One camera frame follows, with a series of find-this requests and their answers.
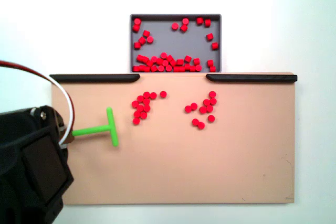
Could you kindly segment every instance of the black bar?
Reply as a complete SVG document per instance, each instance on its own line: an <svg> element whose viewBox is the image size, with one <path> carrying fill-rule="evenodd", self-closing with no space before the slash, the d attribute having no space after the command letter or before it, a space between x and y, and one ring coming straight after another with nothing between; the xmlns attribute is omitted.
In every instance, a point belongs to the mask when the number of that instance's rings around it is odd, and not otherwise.
<svg viewBox="0 0 336 224"><path fill-rule="evenodd" d="M259 82L259 83L294 83L295 74L216 74L208 73L207 79L215 82Z"/></svg>
<svg viewBox="0 0 336 224"><path fill-rule="evenodd" d="M51 74L61 83L130 83L139 80L138 73L132 74Z"/></svg>

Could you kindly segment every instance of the white wall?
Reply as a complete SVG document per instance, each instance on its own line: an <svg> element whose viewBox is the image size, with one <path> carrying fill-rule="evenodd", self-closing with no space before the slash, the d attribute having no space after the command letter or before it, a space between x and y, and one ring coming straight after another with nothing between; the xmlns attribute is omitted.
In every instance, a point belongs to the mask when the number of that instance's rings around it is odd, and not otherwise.
<svg viewBox="0 0 336 224"><path fill-rule="evenodd" d="M128 72L132 13L221 13L224 71L298 75L296 202L65 207L55 223L335 223L336 0L0 0L0 59ZM0 91L0 112L51 101L49 84L16 70L0 69Z"/></svg>

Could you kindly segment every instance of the wooden board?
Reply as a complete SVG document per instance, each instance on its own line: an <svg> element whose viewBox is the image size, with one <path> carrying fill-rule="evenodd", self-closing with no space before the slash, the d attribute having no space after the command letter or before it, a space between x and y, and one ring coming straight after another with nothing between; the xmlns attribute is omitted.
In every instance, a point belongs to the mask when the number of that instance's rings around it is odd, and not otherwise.
<svg viewBox="0 0 336 224"><path fill-rule="evenodd" d="M67 205L294 202L294 83L216 83L205 74L142 74L134 83L64 83L75 104L74 130L107 124L113 108L119 147L108 132L69 144L74 183ZM52 105L68 108L53 87ZM132 124L131 102L165 90L148 118ZM208 114L186 114L216 91ZM191 125L205 122L203 130Z"/></svg>

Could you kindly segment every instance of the red wire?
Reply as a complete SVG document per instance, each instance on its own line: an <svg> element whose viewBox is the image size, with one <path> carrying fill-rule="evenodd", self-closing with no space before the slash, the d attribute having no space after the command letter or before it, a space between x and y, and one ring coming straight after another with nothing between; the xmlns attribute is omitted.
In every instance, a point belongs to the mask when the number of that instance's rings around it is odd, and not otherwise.
<svg viewBox="0 0 336 224"><path fill-rule="evenodd" d="M4 60L0 60L0 67L5 67L5 68L14 68L14 69L19 69L19 70L22 70L22 71L26 71L28 73L32 73L32 74L35 74L36 76L40 76L42 77L43 79L47 80L47 81L50 81L48 78L46 78L43 74L40 74L39 72L31 69L31 68L27 68L25 66L22 66L20 64L16 64L16 63L12 63L12 62L8 62L8 61L4 61ZM72 110L74 112L74 117L73 117L73 121L72 121L72 125L71 125L71 130L73 128L73 124L75 123L75 107L74 107L74 103L71 99L71 96L69 95L69 93L67 92L69 98L70 98L70 102L71 102L71 107L72 107Z"/></svg>

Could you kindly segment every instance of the green handle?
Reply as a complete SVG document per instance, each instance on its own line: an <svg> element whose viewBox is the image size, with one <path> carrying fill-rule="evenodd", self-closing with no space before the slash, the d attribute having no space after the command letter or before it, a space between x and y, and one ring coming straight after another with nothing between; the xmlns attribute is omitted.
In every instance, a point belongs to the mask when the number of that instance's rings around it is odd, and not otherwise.
<svg viewBox="0 0 336 224"><path fill-rule="evenodd" d="M75 130L72 131L73 136L81 136L81 135L88 135L92 133L98 133L98 132L103 132L103 131L110 131L111 133L111 138L112 138L112 144L114 147L117 147L119 142L118 142L118 135L116 131L116 125L114 122L114 116L113 116L113 111L111 107L107 107L106 109L107 113L107 119L109 122L109 125L103 125L103 126L97 126L97 127L92 127L92 128L86 128L86 129L80 129L80 130Z"/></svg>

